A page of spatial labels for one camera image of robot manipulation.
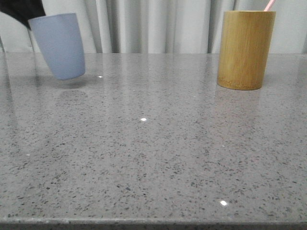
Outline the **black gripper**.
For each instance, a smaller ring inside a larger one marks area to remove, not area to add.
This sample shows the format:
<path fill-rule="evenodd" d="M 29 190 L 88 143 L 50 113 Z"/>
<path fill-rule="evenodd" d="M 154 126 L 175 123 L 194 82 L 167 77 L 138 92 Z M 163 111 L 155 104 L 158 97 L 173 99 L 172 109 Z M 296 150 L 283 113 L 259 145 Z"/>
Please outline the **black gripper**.
<path fill-rule="evenodd" d="M 41 0 L 0 0 L 0 11 L 27 29 L 31 29 L 28 22 L 30 19 L 46 16 Z"/>

